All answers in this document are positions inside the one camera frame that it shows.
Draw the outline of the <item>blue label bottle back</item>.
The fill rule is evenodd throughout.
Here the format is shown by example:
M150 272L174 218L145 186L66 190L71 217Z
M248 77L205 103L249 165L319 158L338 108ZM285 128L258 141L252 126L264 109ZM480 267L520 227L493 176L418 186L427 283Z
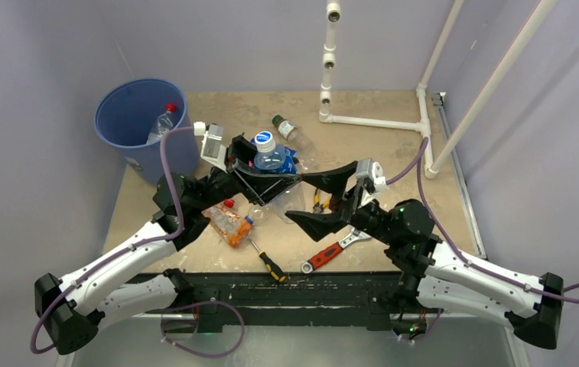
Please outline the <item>blue label bottle back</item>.
M261 131L253 138L256 148L253 167L270 173L296 174L298 169L294 162L295 152L275 141L269 131Z

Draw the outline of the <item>green cap clear bottle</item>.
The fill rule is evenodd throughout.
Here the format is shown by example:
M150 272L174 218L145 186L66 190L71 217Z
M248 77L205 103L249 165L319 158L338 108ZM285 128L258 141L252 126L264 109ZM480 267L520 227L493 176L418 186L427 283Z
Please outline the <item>green cap clear bottle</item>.
M312 140L301 128L281 115L275 115L272 118L272 124L280 135L295 148L309 149L314 146Z

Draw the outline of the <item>nongfu spring red bottle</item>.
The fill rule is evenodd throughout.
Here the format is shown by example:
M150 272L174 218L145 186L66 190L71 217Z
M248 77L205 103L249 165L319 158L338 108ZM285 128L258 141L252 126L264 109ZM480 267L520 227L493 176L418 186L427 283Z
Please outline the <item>nongfu spring red bottle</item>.
M147 144L154 144L161 140L175 125L174 115L177 111L176 105L167 103L163 114L157 117L148 133Z

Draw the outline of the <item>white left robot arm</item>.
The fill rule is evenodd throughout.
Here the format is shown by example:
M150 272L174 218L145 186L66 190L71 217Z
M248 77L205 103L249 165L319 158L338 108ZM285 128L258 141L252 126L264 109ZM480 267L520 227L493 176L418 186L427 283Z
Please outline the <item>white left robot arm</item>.
M182 313L206 305L178 269L140 284L134 276L149 265L196 241L210 224L207 209L236 195L262 206L298 183L298 156L286 150L285 163L259 170L255 145L238 136L220 148L220 165L195 178L166 171L154 201L158 211L132 237L94 262L57 277L45 274L34 284L37 330L45 330L61 355L83 348L101 330L139 313L171 309Z

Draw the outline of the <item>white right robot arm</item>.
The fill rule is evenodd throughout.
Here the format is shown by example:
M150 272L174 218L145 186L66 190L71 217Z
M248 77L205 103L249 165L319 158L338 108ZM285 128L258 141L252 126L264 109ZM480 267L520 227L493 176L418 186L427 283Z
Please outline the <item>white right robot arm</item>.
M468 313L504 326L528 344L556 349L561 277L510 271L453 247L434 234L433 216L420 200L383 209L376 196L385 178L371 159L303 174L301 181L332 194L333 204L328 213L289 211L288 217L314 241L351 226L385 244L385 256L401 272L387 297L394 307Z

